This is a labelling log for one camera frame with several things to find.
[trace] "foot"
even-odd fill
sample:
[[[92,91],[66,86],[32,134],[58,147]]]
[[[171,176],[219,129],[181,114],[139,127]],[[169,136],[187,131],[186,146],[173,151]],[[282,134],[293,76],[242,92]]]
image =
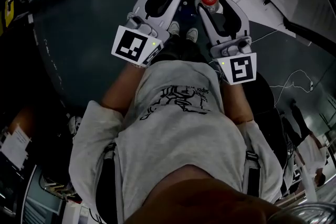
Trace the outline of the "foot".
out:
[[[168,28],[168,32],[172,35],[180,36],[180,25],[176,21],[172,21]]]
[[[292,99],[290,101],[289,107],[290,107],[290,109],[293,109],[294,106],[296,106],[296,101],[295,101],[295,99]]]
[[[198,30],[196,28],[190,28],[187,32],[186,39],[189,39],[193,43],[196,43],[198,39]]]

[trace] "floor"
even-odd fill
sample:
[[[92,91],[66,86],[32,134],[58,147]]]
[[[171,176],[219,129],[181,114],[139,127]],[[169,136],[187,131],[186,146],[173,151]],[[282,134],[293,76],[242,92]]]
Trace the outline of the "floor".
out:
[[[111,56],[111,48],[118,25],[136,0],[63,0],[34,16],[38,47],[47,72],[63,101],[71,106],[85,107],[89,100],[99,101],[117,77],[125,62]],[[202,51],[208,42],[198,22],[199,44]],[[253,40],[272,31],[271,28],[251,23]],[[297,100],[309,127],[317,135],[328,130],[319,113],[330,117],[334,113],[327,96],[334,96],[335,57],[320,47],[307,47],[294,38],[274,33],[253,44],[258,53],[258,71],[271,86],[283,85],[288,76],[298,69],[307,72],[316,88],[305,93],[301,89],[283,91],[277,108],[283,110],[290,121],[289,102]],[[296,73],[291,81],[306,90],[309,79]],[[280,88],[274,88],[277,99]]]

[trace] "hair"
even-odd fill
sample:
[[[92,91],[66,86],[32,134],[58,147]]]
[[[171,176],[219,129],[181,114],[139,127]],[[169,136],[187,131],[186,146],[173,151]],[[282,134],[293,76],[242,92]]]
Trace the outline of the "hair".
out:
[[[320,176],[319,183],[318,183],[317,186],[318,186],[318,187],[323,186],[324,182],[326,182],[326,181],[325,181],[325,175],[324,175],[324,173],[322,173],[321,176]]]

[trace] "machine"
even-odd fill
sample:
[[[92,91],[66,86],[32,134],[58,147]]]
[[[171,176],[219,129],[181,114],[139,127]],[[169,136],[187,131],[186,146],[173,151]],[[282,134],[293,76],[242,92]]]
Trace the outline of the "machine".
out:
[[[128,14],[125,26],[119,26],[112,54],[141,67],[164,48],[167,31],[181,0],[138,0]],[[234,85],[256,80],[257,55],[251,50],[249,21],[232,0],[219,0],[219,13],[224,16],[224,30],[199,3],[197,11],[211,42],[210,53],[221,78]]]

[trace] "white cable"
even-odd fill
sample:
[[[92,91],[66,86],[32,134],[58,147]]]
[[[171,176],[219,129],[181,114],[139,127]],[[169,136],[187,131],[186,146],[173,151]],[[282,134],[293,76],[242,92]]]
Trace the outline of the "white cable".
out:
[[[294,85],[294,82],[292,82],[292,84],[291,84],[290,86],[286,86],[287,83],[288,83],[288,81],[289,81],[289,79],[290,79],[290,77],[291,77],[292,75],[294,75],[296,72],[299,72],[299,71],[303,72],[303,73],[306,75],[306,77],[310,80],[310,90],[309,90],[309,91],[305,90],[305,89],[304,89],[303,87],[301,87],[301,86],[295,86],[295,85]],[[296,71],[294,71],[292,74],[289,75],[289,77],[287,78],[287,80],[286,80],[286,82],[285,82],[285,84],[284,84],[283,86],[281,86],[281,85],[276,85],[276,86],[270,86],[270,87],[271,87],[271,88],[276,88],[276,87],[281,87],[281,88],[282,88],[282,89],[281,89],[281,92],[280,92],[280,95],[279,95],[279,98],[278,98],[278,101],[274,104],[274,106],[276,106],[277,103],[279,102],[280,98],[281,98],[281,95],[282,95],[282,92],[283,92],[284,89],[287,89],[287,88],[290,88],[290,87],[294,87],[294,88],[300,88],[300,89],[302,89],[303,91],[305,91],[306,93],[309,93],[309,92],[311,92],[311,91],[313,90],[313,82],[312,82],[311,79],[308,77],[308,75],[307,75],[306,72],[304,72],[303,70],[299,69],[299,70],[296,70]]]
[[[267,36],[269,36],[269,35],[272,35],[273,33],[277,32],[277,31],[278,31],[278,30],[274,30],[273,32],[268,33],[268,34],[264,35],[263,37],[258,38],[258,39],[256,39],[255,41],[252,41],[252,43],[257,42],[257,41],[259,41],[259,40],[261,40],[261,39],[263,39],[263,38],[265,38],[265,37],[267,37]]]

